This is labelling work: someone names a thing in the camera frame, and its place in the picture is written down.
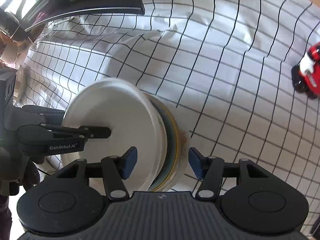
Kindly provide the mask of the black gloved left hand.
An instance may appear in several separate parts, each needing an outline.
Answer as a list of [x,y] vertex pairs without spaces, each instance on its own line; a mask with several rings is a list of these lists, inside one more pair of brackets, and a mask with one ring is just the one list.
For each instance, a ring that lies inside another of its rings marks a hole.
[[[25,155],[10,153],[1,147],[1,186],[7,183],[20,183],[26,190],[40,182],[40,175],[35,164],[43,164],[45,157],[29,158]],[[12,225],[11,211],[9,209],[9,195],[1,194],[1,239],[10,238]]]

